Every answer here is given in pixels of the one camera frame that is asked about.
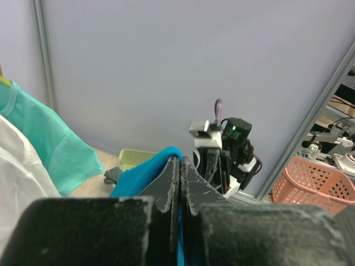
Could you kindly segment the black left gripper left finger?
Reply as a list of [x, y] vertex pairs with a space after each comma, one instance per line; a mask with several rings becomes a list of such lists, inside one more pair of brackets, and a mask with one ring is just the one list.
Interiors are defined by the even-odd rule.
[[177, 265], [179, 159], [136, 197], [47, 198], [21, 215], [2, 265]]

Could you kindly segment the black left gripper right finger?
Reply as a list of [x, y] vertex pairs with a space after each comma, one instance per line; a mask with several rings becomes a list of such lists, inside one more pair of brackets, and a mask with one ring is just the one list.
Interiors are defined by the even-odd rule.
[[232, 203], [181, 163], [185, 265], [352, 265], [334, 218], [315, 205]]

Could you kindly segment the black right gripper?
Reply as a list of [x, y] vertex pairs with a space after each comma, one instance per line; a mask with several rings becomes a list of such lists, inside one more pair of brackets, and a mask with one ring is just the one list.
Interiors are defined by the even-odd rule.
[[[215, 188], [222, 192], [222, 178], [220, 171], [220, 149], [203, 148], [198, 149], [200, 163], [199, 174]], [[239, 190], [244, 190], [262, 169], [261, 160], [254, 155], [254, 147], [249, 139], [237, 147], [232, 141], [222, 141], [222, 158], [224, 159], [224, 170], [226, 171], [226, 188], [231, 188], [231, 177], [234, 177], [240, 184]]]

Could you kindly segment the blue t-shirt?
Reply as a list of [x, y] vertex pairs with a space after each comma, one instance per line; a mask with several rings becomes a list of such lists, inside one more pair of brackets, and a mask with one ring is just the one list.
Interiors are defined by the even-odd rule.
[[177, 157], [181, 165], [181, 151], [175, 146], [167, 147], [148, 161], [123, 172], [110, 197], [137, 196], [162, 173], [170, 157]]

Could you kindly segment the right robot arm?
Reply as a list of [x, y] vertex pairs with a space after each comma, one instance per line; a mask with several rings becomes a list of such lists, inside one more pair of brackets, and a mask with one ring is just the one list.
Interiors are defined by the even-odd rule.
[[244, 190], [262, 162], [254, 155], [248, 135], [252, 125], [243, 119], [218, 115], [214, 122], [203, 121], [190, 133], [194, 137], [194, 165], [199, 175], [222, 195]]

